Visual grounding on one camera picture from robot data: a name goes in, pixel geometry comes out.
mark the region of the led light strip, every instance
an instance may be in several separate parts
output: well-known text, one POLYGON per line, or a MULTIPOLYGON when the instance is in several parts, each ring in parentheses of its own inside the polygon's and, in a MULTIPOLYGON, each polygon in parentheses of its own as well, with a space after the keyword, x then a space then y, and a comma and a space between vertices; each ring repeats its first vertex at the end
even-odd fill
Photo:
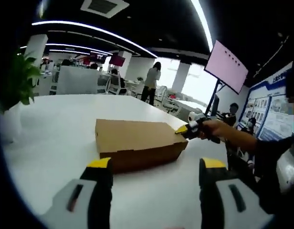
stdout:
POLYGON ((80 53, 80 54, 90 55, 89 53, 86 53, 86 52, 77 52, 77 51, 59 50, 59 49, 50 49, 50 52, 73 52, 73 53, 80 53))
POLYGON ((112 55, 109 52, 105 52, 105 51, 101 51, 98 49, 92 49, 92 48, 88 48, 88 47, 84 47, 84 46, 78 46, 78 45, 72 45, 72 44, 56 44, 56 43, 48 43, 46 45, 56 45, 56 46, 67 46, 67 47, 74 47, 74 48, 81 48, 81 49, 88 49, 88 50, 92 50, 95 53, 99 53, 99 54, 103 54, 103 55, 112 55))
POLYGON ((212 37, 210 36, 210 30, 209 30, 209 26, 208 26, 208 22, 206 21, 206 18, 204 16, 204 12, 202 10, 202 7, 200 5, 200 2, 199 0, 191 0, 191 2, 193 3, 194 7, 195 7, 195 10, 201 20, 201 23, 202 23, 202 27, 203 27, 203 30, 204 30, 204 34, 206 36, 206 40, 208 42, 208 46, 209 46, 209 50, 210 52, 212 51, 213 49, 213 42, 212 42, 212 37))
POLYGON ((93 39, 98 39, 98 40, 101 40, 101 41, 107 42, 107 43, 109 43, 109 44, 112 44, 112 45, 118 46, 118 47, 120 47, 120 48, 123 48, 123 49, 125 49, 125 50, 128 50, 128 51, 130 51, 130 52, 133 52, 133 53, 135 53, 136 55, 140 56, 139 53, 137 53, 137 52, 135 52, 135 51, 133 51, 133 50, 131 50, 131 49, 129 49, 129 48, 126 48, 126 47, 124 47, 124 46, 122 46, 122 45, 116 44, 116 43, 114 43, 114 42, 107 41, 107 40, 102 39, 102 38, 99 38, 99 37, 94 37, 94 36, 91 36, 91 35, 87 35, 87 34, 83 34, 83 33, 79 33, 79 32, 72 32, 72 31, 48 30, 48 32, 67 32, 67 33, 77 34, 77 35, 81 35, 81 36, 85 36, 85 37, 90 37, 90 38, 93 38, 93 39))
POLYGON ((99 32, 103 32, 103 33, 106 33, 106 34, 109 34, 111 36, 114 36, 116 38, 119 38, 125 42, 128 42, 129 44, 132 44, 138 48, 140 48, 141 50, 144 50, 145 52, 149 53, 150 55, 154 56, 157 58, 157 56, 155 54, 153 54, 152 52, 148 51, 147 49, 144 49, 143 47, 139 46, 138 44, 124 38, 124 37, 121 37, 121 36, 118 36, 117 34, 115 33, 112 33, 112 32, 109 32, 107 30, 103 30, 103 29, 100 29, 100 28, 97 28, 97 27, 94 27, 94 26, 91 26, 91 25, 86 25, 86 24, 82 24, 82 23, 78 23, 78 22, 72 22, 72 21, 39 21, 39 22, 34 22, 32 23, 32 25, 44 25, 44 24, 65 24, 65 25, 76 25, 76 26, 80 26, 80 27, 85 27, 85 28, 88 28, 88 29, 92 29, 92 30, 96 30, 96 31, 99 31, 99 32))

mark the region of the green leaves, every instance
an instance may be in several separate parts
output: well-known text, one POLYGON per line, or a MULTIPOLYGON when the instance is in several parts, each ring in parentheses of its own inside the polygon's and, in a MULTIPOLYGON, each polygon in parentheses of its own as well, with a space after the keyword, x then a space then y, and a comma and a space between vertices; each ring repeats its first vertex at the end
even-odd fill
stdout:
POLYGON ((9 73, 3 76, 0 94, 0 109, 2 112, 9 110, 18 102, 29 105, 33 97, 33 82, 40 77, 40 70, 34 66, 35 58, 17 55, 12 58, 9 73))

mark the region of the cardboard box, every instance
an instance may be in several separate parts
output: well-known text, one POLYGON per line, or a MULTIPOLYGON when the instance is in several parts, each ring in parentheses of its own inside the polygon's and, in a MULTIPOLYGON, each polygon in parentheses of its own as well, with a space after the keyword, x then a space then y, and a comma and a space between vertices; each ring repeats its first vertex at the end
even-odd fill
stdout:
POLYGON ((113 173, 146 169, 175 161, 188 141, 166 123, 97 119, 100 158, 111 157, 113 173))

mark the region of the black ceiling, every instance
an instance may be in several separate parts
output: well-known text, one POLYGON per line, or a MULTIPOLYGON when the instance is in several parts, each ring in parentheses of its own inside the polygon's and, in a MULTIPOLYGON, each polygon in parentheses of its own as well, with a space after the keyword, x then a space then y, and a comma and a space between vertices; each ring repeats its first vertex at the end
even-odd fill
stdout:
MULTIPOLYGON (((209 54, 207 40, 200 19, 191 0, 124 0, 130 5, 112 18, 80 10, 84 0, 52 0, 43 17, 35 21, 63 20, 80 22, 127 38, 144 48, 158 47, 209 54)), ((246 84, 250 86, 256 79, 263 79, 278 67, 290 61, 280 58, 266 65, 268 72, 256 71, 266 63, 279 49, 281 42, 293 28, 291 13, 292 0, 285 1, 239 1, 239 0, 199 0, 212 36, 213 43, 219 40, 230 49, 249 69, 246 84)), ((147 52, 110 35, 87 28, 47 24, 28 28, 22 40, 26 45, 29 36, 47 33, 48 43, 65 43, 91 47, 103 51, 122 50, 120 46, 139 53, 143 57, 152 57, 147 52), (66 32, 87 34, 100 39, 66 32)), ((184 59, 205 63, 197 57, 185 57, 172 53, 153 52, 158 56, 184 59)))

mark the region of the potted plant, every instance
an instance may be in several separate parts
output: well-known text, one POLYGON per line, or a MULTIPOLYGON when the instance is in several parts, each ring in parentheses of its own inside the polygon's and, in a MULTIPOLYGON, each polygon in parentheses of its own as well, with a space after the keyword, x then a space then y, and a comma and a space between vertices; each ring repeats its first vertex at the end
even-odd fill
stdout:
POLYGON ((0 88, 0 135, 4 142, 13 142, 21 132, 20 103, 30 104, 34 82, 40 70, 34 66, 35 58, 15 53, 11 67, 2 79, 0 88))

